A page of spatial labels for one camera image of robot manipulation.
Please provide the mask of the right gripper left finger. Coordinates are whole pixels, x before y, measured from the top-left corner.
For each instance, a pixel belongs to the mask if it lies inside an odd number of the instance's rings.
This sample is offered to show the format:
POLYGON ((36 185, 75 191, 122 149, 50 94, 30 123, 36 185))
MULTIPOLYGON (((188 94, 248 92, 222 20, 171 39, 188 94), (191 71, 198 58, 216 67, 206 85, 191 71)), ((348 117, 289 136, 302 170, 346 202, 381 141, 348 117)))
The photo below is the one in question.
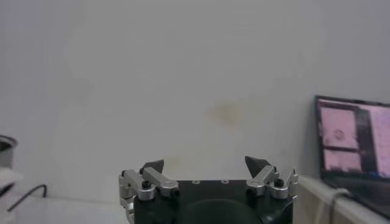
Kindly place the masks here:
POLYGON ((146 162, 139 171, 123 170, 118 176, 119 204, 128 214, 134 211, 133 201, 151 201, 158 194, 165 198, 179 195, 179 182, 163 175, 163 159, 146 162))

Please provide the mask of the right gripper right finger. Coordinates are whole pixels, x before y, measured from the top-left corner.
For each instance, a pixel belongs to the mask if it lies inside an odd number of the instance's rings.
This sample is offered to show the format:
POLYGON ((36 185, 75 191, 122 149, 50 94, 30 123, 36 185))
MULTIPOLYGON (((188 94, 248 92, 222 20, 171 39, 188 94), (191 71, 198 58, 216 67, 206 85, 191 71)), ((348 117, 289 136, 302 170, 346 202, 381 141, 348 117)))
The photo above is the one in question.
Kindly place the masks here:
POLYGON ((266 159, 245 156, 245 163, 252 177, 246 181, 246 186, 256 197, 267 192, 276 200, 297 197, 298 173, 295 168, 282 176, 266 159))

